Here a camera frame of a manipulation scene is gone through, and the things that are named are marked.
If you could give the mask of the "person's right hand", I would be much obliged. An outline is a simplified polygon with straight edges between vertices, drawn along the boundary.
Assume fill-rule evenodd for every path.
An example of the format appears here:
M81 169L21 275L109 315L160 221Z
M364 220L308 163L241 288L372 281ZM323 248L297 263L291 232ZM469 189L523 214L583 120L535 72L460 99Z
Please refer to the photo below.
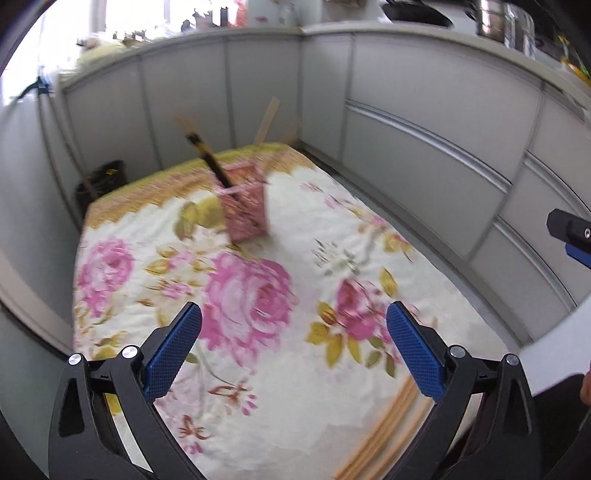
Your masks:
M584 405L591 406L591 365L583 377L579 396Z

